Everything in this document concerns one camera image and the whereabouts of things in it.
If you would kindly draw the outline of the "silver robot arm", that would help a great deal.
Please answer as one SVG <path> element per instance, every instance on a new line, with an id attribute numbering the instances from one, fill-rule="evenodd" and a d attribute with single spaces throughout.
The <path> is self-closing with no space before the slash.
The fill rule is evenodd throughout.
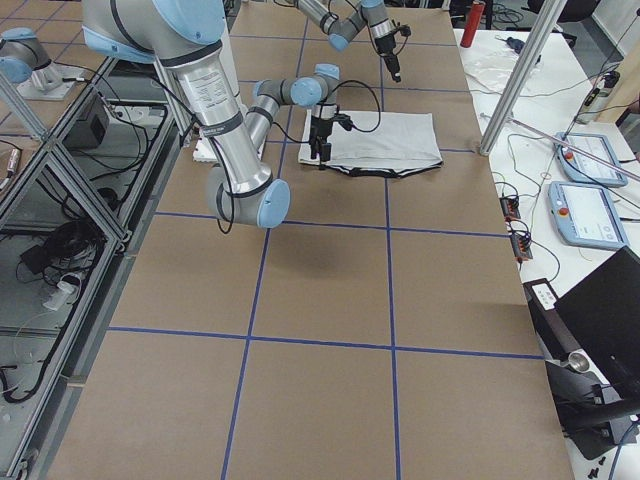
<path id="1" fill-rule="evenodd" d="M 296 8 L 311 20 L 328 38 L 330 45 L 337 51 L 345 50 L 363 30 L 369 34 L 370 42 L 395 83 L 401 82 L 399 53 L 396 51 L 396 36 L 405 39 L 411 35 L 406 24 L 392 20 L 384 1 L 348 1 L 351 12 L 344 18 L 334 12 L 329 1 L 316 0 L 287 1 L 287 5 Z"/>
<path id="2" fill-rule="evenodd" d="M 285 219 L 289 185 L 274 178 L 259 148 L 284 105 L 334 107 L 339 69 L 319 64 L 313 75 L 265 80 L 255 103 L 240 109 L 221 60 L 225 11 L 220 1 L 85 1 L 87 46 L 105 56 L 158 63 L 177 78 L 214 149 L 207 180 L 210 210 L 229 223 L 274 228 Z"/>

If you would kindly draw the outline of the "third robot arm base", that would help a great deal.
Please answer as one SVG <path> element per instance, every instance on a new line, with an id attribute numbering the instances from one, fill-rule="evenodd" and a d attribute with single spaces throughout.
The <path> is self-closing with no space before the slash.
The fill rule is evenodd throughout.
<path id="1" fill-rule="evenodd" d="M 84 77 L 82 67 L 54 62 L 27 27 L 1 33 L 1 72 L 27 100 L 61 101 Z"/>

